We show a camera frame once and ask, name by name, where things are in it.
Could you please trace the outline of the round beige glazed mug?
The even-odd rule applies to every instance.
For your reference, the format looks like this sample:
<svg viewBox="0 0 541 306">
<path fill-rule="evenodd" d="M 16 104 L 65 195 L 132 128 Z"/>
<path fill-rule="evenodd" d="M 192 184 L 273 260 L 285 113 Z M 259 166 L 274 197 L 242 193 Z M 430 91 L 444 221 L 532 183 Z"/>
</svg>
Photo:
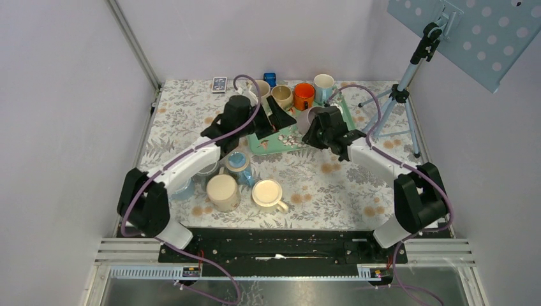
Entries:
<svg viewBox="0 0 541 306">
<path fill-rule="evenodd" d="M 284 111 L 289 111 L 293 107 L 293 92 L 288 86 L 277 85 L 272 88 L 270 93 Z"/>
</svg>

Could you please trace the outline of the lilac mug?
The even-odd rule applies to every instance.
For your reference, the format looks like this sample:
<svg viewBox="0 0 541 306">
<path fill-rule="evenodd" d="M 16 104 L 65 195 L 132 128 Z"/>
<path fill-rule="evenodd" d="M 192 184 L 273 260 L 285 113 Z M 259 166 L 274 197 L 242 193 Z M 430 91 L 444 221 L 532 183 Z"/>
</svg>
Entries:
<svg viewBox="0 0 541 306">
<path fill-rule="evenodd" d="M 296 118 L 297 130 L 300 134 L 305 135 L 316 117 L 316 115 L 323 110 L 323 107 L 313 106 L 307 110 L 301 111 Z"/>
</svg>

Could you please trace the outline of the beige seahorse print mug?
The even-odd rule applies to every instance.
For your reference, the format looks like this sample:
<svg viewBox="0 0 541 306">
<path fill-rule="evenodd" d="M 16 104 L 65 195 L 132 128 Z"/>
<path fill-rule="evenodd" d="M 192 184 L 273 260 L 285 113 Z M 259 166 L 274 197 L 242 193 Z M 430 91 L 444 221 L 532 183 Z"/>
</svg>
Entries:
<svg viewBox="0 0 541 306">
<path fill-rule="evenodd" d="M 267 98 L 270 96 L 270 85 L 264 81 L 264 80 L 256 80 L 255 83 L 257 84 L 259 88 L 259 93 L 261 97 L 262 106 L 267 105 Z M 257 89 L 254 86 L 254 83 L 252 81 L 247 81 L 247 90 L 248 90 L 248 97 L 252 101 L 252 103 L 255 105 L 258 103 L 258 95 L 257 95 Z"/>
</svg>

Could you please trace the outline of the orange mug with black handle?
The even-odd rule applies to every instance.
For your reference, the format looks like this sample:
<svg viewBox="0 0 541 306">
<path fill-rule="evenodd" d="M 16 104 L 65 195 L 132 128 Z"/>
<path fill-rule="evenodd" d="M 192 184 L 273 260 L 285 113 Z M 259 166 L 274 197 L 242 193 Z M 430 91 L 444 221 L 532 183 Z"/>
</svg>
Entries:
<svg viewBox="0 0 541 306">
<path fill-rule="evenodd" d="M 297 84 L 293 89 L 293 107 L 304 111 L 313 106 L 315 88 L 309 83 Z"/>
</svg>

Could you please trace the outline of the light blue faceted mug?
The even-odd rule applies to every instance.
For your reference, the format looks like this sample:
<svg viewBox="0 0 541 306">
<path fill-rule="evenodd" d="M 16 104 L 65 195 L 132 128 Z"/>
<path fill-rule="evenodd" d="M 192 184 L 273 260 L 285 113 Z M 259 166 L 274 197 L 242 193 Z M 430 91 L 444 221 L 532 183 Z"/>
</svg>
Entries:
<svg viewBox="0 0 541 306">
<path fill-rule="evenodd" d="M 320 105 L 328 102 L 336 88 L 334 78 L 328 74 L 322 73 L 314 77 L 313 83 L 316 91 L 315 101 Z"/>
</svg>

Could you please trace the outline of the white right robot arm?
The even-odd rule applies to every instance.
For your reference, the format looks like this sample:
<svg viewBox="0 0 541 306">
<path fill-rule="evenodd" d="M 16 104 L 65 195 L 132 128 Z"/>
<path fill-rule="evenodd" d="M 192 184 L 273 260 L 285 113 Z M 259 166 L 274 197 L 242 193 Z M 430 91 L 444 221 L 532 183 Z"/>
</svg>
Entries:
<svg viewBox="0 0 541 306">
<path fill-rule="evenodd" d="M 297 128 L 302 142 L 318 149 L 330 149 L 340 161 L 361 165 L 382 179 L 394 191 L 394 214 L 375 229 L 366 245 L 367 257 L 381 263 L 391 247 L 450 215 L 448 198 L 435 165 L 412 167 L 371 144 L 367 134 L 349 129 L 336 106 L 314 107 L 301 112 Z"/>
</svg>

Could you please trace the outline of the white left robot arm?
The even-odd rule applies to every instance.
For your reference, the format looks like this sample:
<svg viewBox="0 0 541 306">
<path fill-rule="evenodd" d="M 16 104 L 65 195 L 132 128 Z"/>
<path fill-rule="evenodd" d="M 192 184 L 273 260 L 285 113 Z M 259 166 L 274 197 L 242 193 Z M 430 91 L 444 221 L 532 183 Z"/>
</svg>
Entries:
<svg viewBox="0 0 541 306">
<path fill-rule="evenodd" d="M 170 215 L 169 197 L 198 172 L 218 162 L 235 150 L 247 135 L 262 139 L 296 123 L 296 120 L 268 97 L 271 113 L 261 103 L 252 105 L 243 95 L 234 95 L 206 127 L 200 137 L 179 155 L 142 171 L 130 170 L 124 179 L 117 213 L 122 218 L 124 237 L 143 234 L 174 247 L 174 254 L 183 262 L 196 258 L 198 246 L 193 234 Z"/>
</svg>

